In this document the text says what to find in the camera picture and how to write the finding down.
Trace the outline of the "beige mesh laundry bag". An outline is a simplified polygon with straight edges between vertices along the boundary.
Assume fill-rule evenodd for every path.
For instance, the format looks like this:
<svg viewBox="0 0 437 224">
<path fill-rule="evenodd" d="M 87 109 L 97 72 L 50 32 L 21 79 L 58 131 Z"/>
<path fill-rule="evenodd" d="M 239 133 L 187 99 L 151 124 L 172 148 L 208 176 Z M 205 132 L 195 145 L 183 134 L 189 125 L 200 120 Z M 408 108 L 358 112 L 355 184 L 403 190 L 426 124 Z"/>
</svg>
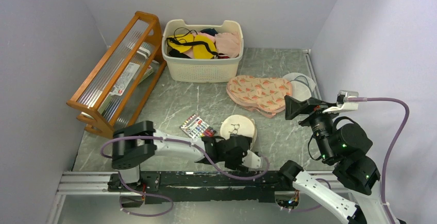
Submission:
<svg viewBox="0 0 437 224">
<path fill-rule="evenodd" d="M 220 136 L 229 139 L 231 135 L 243 135 L 252 138 L 250 150 L 253 149 L 257 139 L 255 120 L 244 115 L 231 115 L 221 124 Z"/>
</svg>

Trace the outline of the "pink bra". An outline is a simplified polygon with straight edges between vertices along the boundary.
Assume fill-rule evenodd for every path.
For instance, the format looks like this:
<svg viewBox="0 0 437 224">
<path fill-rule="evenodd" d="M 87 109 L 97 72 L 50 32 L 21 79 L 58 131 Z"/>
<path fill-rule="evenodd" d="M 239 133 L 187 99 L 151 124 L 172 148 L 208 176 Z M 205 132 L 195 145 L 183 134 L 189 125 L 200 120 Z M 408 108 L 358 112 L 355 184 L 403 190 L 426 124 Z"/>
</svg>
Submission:
<svg viewBox="0 0 437 224">
<path fill-rule="evenodd" d="M 215 35 L 215 46 L 219 54 L 236 58 L 240 54 L 241 39 L 236 32 L 224 32 Z"/>
</svg>

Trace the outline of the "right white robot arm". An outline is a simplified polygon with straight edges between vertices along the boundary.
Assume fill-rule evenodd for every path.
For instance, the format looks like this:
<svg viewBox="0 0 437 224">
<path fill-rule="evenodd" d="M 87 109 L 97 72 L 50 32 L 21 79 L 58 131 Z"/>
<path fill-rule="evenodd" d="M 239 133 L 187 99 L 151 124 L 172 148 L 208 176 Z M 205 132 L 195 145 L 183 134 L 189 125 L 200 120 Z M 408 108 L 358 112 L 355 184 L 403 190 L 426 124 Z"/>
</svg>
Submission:
<svg viewBox="0 0 437 224">
<path fill-rule="evenodd" d="M 386 169 L 379 170 L 367 156 L 373 145 L 364 129 L 354 120 L 340 113 L 355 111 L 367 97 L 357 97 L 354 92 L 340 91 L 335 103 L 316 98 L 299 101 L 286 96 L 285 117 L 292 120 L 304 114 L 299 122 L 310 127 L 312 139 L 320 151 L 319 160 L 334 167 L 337 180 L 353 195 L 353 202 L 314 179 L 294 161 L 287 161 L 279 170 L 278 184 L 284 190 L 292 188 L 308 195 L 329 210 L 341 223 L 401 223 L 385 197 Z"/>
</svg>

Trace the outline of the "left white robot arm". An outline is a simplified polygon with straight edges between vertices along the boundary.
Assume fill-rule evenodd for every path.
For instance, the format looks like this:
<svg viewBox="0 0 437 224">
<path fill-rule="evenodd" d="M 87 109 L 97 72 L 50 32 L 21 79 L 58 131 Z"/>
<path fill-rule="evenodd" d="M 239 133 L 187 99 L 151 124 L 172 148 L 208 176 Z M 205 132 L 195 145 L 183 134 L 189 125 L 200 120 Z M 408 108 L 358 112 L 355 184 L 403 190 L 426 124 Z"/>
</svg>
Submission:
<svg viewBox="0 0 437 224">
<path fill-rule="evenodd" d="M 153 156 L 210 165 L 224 162 L 227 169 L 238 171 L 262 166 L 262 160 L 250 149 L 252 138 L 243 135 L 183 138 L 163 133 L 147 120 L 115 131 L 113 138 L 111 166 L 124 173 L 122 184 L 130 191 L 142 186 L 140 164 Z"/>
</svg>

